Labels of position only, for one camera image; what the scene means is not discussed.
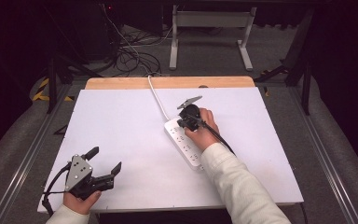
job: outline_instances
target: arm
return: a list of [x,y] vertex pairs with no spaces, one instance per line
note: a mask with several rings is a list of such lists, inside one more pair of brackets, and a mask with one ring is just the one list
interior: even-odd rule
[[95,191],[85,201],[76,198],[71,193],[63,194],[63,204],[48,220],[47,224],[87,224],[90,218],[90,209],[101,196]]
[[[219,132],[211,111],[201,108],[201,118]],[[203,151],[201,163],[215,184],[233,223],[290,223],[246,165],[204,128],[186,135]]]

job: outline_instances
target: person's right hand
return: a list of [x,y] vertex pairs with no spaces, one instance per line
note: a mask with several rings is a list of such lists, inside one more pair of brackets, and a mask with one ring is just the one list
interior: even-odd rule
[[[203,119],[211,128],[219,133],[219,128],[214,123],[213,113],[211,110],[200,108],[201,119]],[[188,128],[185,128],[185,135],[189,137],[196,146],[204,151],[208,146],[213,143],[219,143],[220,141],[214,137],[214,135],[206,128],[199,127],[196,131],[191,132]]]

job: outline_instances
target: table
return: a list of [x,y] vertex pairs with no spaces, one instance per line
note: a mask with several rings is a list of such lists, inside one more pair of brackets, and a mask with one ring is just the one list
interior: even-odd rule
[[[273,200],[276,203],[303,202],[268,111],[251,78],[155,77],[152,82],[168,114],[178,113],[175,105],[178,99],[185,100],[182,93],[193,96],[201,92],[203,98],[199,104],[214,111],[221,133],[242,136],[223,135],[237,156],[265,185]],[[206,174],[191,170],[164,133],[164,120],[151,90],[142,90],[148,88],[147,83],[145,77],[89,80],[77,99],[48,183],[71,156],[99,146],[100,153],[89,162],[94,166],[93,176],[106,175],[117,163],[123,163],[115,179],[115,188],[103,193],[93,207],[94,212],[224,207]],[[63,185],[64,177],[52,190],[62,190]],[[53,209],[57,209],[62,196],[51,195],[50,202]],[[38,211],[45,209],[39,205]]]

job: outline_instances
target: power outlet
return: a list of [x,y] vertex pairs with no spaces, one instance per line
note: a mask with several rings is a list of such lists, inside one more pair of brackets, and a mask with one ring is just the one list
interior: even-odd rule
[[177,122],[179,118],[171,119],[164,124],[165,133],[171,138],[179,153],[193,170],[203,170],[201,165],[201,150],[185,135],[185,130]]

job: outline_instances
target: hand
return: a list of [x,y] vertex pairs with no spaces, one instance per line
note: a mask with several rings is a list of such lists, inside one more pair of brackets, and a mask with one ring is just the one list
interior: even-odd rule
[[63,205],[78,214],[88,215],[91,207],[98,201],[100,196],[101,192],[97,190],[93,192],[85,201],[83,201],[82,199],[75,197],[73,194],[65,192],[63,194]]
[[[214,123],[213,114],[211,110],[207,110],[205,108],[200,108],[200,115],[201,118],[213,128],[215,131],[219,133],[219,128]],[[191,132],[188,128],[185,128],[185,135],[189,137],[196,146],[201,150],[204,151],[208,146],[213,143],[219,143],[220,141],[217,140],[216,137],[206,128],[199,127],[196,131]]]

